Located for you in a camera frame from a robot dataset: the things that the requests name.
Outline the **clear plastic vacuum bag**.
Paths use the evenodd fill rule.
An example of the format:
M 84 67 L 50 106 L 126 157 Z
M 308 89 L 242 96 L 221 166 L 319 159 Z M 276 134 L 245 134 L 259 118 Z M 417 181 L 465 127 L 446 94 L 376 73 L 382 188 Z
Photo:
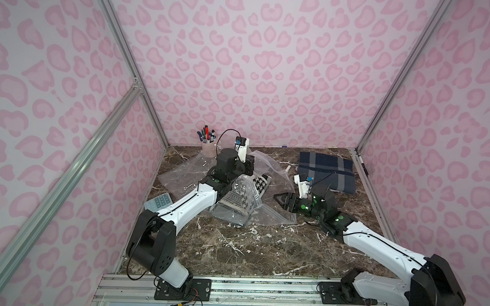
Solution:
M 295 192 L 289 166 L 282 166 L 272 156 L 257 150 L 253 176 L 241 176 L 219 202 L 207 208 L 209 215 L 237 226 L 291 225 L 297 222 L 296 214 L 282 208 L 275 196 Z M 216 159 L 196 151 L 194 156 L 159 174 L 157 180 L 174 199 L 180 199 L 197 187 Z

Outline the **black white houndstooth knit blanket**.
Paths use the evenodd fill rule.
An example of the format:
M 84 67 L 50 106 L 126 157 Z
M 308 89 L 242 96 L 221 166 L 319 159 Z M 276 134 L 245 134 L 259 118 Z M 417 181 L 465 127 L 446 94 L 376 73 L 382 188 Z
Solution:
M 211 208 L 211 214 L 224 221 L 245 223 L 262 204 L 262 197 L 271 179 L 266 174 L 240 176 L 232 184 L 231 190 Z

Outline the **navy plaid blanket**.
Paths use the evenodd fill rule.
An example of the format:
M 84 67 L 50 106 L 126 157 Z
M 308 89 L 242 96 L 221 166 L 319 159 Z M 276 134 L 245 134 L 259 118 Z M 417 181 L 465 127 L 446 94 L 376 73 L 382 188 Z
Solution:
M 357 191 L 353 162 L 342 157 L 316 152 L 301 152 L 297 172 L 301 181 L 311 182 L 313 193 L 329 191 L 355 194 Z

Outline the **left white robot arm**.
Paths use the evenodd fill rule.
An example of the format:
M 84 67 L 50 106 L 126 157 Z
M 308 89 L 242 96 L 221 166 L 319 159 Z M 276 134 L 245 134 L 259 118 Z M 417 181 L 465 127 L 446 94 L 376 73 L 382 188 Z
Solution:
M 188 293 L 193 278 L 175 258 L 177 235 L 195 216 L 223 199 L 236 179 L 253 172 L 254 158 L 247 154 L 246 146 L 223 149 L 216 165 L 192 192 L 156 213 L 144 210 L 138 216 L 126 248 L 128 258 L 174 289 Z

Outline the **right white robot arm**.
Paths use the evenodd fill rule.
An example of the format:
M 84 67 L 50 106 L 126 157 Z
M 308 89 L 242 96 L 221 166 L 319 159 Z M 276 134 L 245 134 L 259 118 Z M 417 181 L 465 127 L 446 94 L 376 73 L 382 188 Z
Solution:
M 448 261 L 406 249 L 339 211 L 330 198 L 280 193 L 275 201 L 285 211 L 314 218 L 323 233 L 355 248 L 391 271 L 382 277 L 354 268 L 340 280 L 337 291 L 320 288 L 323 297 L 345 304 L 381 301 L 393 306 L 464 306 L 467 299 Z

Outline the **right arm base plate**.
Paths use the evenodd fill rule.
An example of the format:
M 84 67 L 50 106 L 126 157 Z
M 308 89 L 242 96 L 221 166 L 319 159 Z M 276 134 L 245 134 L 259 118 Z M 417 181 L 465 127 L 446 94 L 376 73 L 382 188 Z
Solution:
M 353 287 L 342 282 L 320 282 L 317 284 L 317 292 L 322 304 L 374 306 L 378 303 L 376 299 L 361 297 Z

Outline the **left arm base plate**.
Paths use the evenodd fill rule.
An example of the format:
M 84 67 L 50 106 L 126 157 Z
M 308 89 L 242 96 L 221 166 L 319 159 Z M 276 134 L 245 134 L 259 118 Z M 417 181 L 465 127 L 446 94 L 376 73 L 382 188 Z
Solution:
M 155 300 L 157 301 L 174 301 L 174 300 L 192 300 L 197 297 L 198 301 L 209 301 L 212 280 L 205 278 L 188 279 L 184 284 L 176 288 L 165 280 L 160 280 L 156 285 Z

